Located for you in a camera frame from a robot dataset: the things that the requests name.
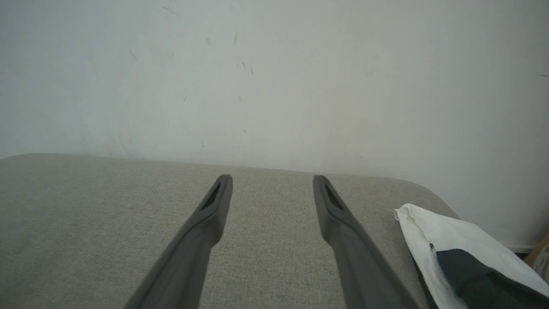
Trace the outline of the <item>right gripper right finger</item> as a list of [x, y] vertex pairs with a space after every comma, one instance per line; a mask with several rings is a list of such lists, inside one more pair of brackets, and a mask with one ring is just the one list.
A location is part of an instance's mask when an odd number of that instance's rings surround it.
[[349, 309], [421, 309], [423, 291], [393, 209], [402, 205], [394, 180], [368, 177], [352, 184], [313, 178], [324, 241], [337, 264]]

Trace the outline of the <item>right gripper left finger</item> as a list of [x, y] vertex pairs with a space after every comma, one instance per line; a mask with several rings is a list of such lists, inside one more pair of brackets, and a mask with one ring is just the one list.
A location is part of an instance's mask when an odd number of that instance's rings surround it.
[[196, 309], [212, 248], [231, 204], [232, 177], [220, 175], [135, 290], [126, 309]]

